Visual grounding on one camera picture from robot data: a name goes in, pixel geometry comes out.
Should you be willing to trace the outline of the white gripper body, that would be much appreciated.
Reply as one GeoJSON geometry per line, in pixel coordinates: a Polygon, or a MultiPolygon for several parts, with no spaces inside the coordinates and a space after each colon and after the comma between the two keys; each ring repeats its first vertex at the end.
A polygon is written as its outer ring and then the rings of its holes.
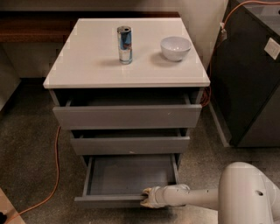
{"type": "Polygon", "coordinates": [[[163,187],[152,187],[148,194],[148,204],[150,208],[165,207],[165,201],[163,199],[163,187]]]}

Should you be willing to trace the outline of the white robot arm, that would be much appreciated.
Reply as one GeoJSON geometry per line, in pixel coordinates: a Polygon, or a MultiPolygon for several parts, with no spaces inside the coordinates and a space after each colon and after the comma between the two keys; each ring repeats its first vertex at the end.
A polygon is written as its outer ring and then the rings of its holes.
{"type": "Polygon", "coordinates": [[[279,224],[280,189],[252,164],[234,162],[220,175],[216,189],[192,190],[188,185],[146,188],[143,207],[192,205],[216,210],[219,224],[279,224]]]}

